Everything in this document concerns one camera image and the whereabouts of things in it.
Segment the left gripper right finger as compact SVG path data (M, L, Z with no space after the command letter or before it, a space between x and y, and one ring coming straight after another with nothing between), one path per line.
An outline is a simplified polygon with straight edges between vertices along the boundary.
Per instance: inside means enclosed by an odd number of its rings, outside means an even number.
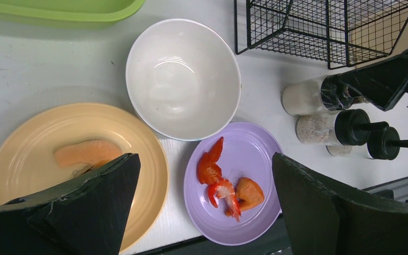
M294 254L408 254L408 203L364 192L278 152L272 173Z

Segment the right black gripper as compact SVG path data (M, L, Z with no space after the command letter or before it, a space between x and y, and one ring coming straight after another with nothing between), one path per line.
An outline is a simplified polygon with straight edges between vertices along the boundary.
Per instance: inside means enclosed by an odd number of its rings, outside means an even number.
M389 111L408 93L408 49L403 54L338 76L377 108Z

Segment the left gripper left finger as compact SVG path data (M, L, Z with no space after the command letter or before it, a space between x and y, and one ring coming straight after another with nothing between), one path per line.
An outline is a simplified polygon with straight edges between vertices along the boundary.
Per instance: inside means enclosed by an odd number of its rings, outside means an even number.
M0 254L118 254L140 168L126 153L0 205Z

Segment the white spice jar black cap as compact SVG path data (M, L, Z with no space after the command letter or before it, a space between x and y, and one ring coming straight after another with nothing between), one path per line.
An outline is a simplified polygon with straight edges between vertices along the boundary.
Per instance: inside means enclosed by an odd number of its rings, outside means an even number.
M284 110L292 116L332 113L368 102L341 82L338 75L324 75L291 84L282 93Z

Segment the pepper grinder jar black lid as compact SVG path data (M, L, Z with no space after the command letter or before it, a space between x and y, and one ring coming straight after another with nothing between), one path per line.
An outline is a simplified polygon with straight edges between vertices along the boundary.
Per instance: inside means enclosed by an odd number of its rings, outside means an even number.
M303 144L326 146L362 146L370 133L384 131L387 122L371 122L362 109L342 110L335 114L319 113L300 116L295 131Z

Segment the salt grinder jar black lid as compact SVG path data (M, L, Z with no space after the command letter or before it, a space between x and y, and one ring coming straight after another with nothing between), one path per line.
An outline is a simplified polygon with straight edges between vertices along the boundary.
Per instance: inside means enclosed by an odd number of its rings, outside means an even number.
M394 160L401 148L408 148L408 140L401 140L394 127L371 131L367 143L361 146L326 146L334 157Z

